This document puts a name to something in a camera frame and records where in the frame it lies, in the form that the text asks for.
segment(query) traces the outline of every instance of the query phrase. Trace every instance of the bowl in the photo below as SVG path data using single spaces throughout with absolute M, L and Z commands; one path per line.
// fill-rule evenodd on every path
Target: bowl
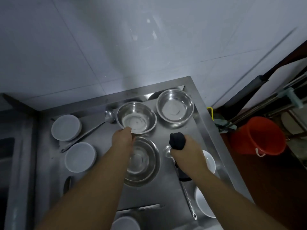
M 215 160 L 213 159 L 213 156 L 205 150 L 203 150 L 203 153 L 206 158 L 208 169 L 211 171 L 211 173 L 214 174 L 216 170 L 216 165 L 215 165 Z
M 157 116 L 143 103 L 127 102 L 118 109 L 116 121 L 123 129 L 131 127 L 131 133 L 143 134 L 156 126 Z
M 122 216 L 113 222 L 111 230 L 141 230 L 141 228 L 134 218 Z
M 209 216 L 211 218 L 216 218 L 213 211 L 209 207 L 205 197 L 203 196 L 203 194 L 201 193 L 198 187 L 196 187 L 195 189 L 194 197 L 195 197 L 196 204 L 202 213 L 204 213 L 206 216 Z
M 59 117 L 51 127 L 52 136 L 60 141 L 69 141 L 79 135 L 82 128 L 80 120 L 74 115 Z
M 76 143 L 66 152 L 65 166 L 73 173 L 88 170 L 96 160 L 96 150 L 86 142 Z
M 130 186 L 147 184 L 156 176 L 159 165 L 159 152 L 155 144 L 148 139 L 137 136 L 126 171 L 125 184 Z
M 186 92 L 178 89 L 169 89 L 159 95 L 157 99 L 157 112 L 166 122 L 182 124 L 192 116 L 194 103 Z

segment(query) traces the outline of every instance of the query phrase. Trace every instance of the brown floor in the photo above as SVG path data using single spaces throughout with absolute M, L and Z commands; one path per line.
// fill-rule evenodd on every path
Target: brown floor
M 278 156 L 234 152 L 221 134 L 255 204 L 290 230 L 307 229 L 307 170 L 290 150 Z

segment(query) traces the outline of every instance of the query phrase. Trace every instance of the person's left arm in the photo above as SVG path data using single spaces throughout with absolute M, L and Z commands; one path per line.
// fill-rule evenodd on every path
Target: person's left arm
M 111 228 L 132 153 L 131 128 L 112 137 L 100 161 L 46 214 L 36 230 Z

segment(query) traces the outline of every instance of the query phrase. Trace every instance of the person's left hand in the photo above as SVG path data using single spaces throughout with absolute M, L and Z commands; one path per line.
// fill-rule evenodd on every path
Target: person's left hand
M 123 130 L 114 132 L 112 136 L 112 146 L 120 147 L 124 150 L 129 150 L 132 153 L 132 146 L 135 138 L 131 134 L 131 128 L 125 127 Z

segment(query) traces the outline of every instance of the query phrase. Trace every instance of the person's right arm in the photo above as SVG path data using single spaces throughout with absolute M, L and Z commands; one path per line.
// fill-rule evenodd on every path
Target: person's right arm
M 212 174 L 200 145 L 188 135 L 183 150 L 171 149 L 178 166 L 196 183 L 224 230 L 286 228 Z

